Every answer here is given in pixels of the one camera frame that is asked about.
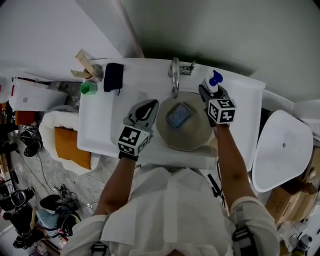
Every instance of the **grey wall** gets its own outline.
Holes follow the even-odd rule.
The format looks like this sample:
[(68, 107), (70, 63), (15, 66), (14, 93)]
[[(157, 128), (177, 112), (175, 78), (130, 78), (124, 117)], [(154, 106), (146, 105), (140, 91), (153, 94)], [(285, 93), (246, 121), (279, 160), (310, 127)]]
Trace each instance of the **grey wall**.
[(146, 58), (181, 60), (320, 98), (320, 10), (312, 0), (123, 0)]

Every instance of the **sponge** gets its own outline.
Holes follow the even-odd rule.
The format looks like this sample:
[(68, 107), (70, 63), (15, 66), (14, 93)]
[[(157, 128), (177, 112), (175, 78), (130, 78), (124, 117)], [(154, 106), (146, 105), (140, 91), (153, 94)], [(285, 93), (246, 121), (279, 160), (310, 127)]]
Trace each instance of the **sponge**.
[(181, 102), (165, 118), (173, 128), (179, 129), (192, 115), (192, 111)]

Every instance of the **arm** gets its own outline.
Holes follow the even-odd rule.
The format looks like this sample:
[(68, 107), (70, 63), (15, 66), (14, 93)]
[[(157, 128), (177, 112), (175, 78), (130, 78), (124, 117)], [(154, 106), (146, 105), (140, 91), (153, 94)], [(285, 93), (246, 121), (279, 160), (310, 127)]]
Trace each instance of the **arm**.
[(135, 171), (134, 160), (122, 157), (106, 183), (93, 215), (106, 215), (128, 202)]
[(226, 203), (231, 205), (241, 197), (256, 197), (253, 193), (245, 162), (225, 124), (217, 124), (218, 157), (221, 185)]

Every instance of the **white sink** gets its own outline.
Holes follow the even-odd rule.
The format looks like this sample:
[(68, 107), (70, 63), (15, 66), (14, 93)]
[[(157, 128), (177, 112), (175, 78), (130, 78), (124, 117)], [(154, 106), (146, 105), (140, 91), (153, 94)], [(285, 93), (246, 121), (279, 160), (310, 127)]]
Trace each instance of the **white sink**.
[[(130, 108), (146, 99), (160, 103), (171, 96), (171, 78), (168, 69), (171, 63), (165, 59), (103, 59), (97, 61), (103, 69), (107, 63), (124, 65), (123, 88), (104, 92), (103, 82), (98, 84), (96, 95), (81, 95), (79, 109), (78, 148), (98, 154), (117, 157), (116, 133)], [(230, 130), (250, 171), (258, 141), (263, 82), (222, 69), (196, 64), (190, 76), (180, 76), (179, 91), (198, 93), (198, 86), (208, 70), (216, 70), (223, 76), (224, 87), (238, 107)], [(139, 156), (142, 162), (198, 169), (216, 167), (217, 152), (205, 143), (192, 152), (169, 148), (153, 125), (154, 137)]]
[(266, 121), (256, 147), (252, 168), (254, 188), (266, 192), (302, 174), (313, 145), (307, 125), (283, 110), (275, 111)]

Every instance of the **chrome faucet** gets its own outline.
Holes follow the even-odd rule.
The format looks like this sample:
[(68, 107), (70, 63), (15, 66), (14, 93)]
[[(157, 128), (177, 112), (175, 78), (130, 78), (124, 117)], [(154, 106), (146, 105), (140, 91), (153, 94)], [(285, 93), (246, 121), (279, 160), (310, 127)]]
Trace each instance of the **chrome faucet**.
[(171, 96), (173, 99), (178, 97), (180, 75), (191, 76), (192, 70), (196, 65), (195, 61), (192, 61), (190, 66), (180, 66), (179, 59), (174, 57), (169, 67), (168, 75), (172, 78)]

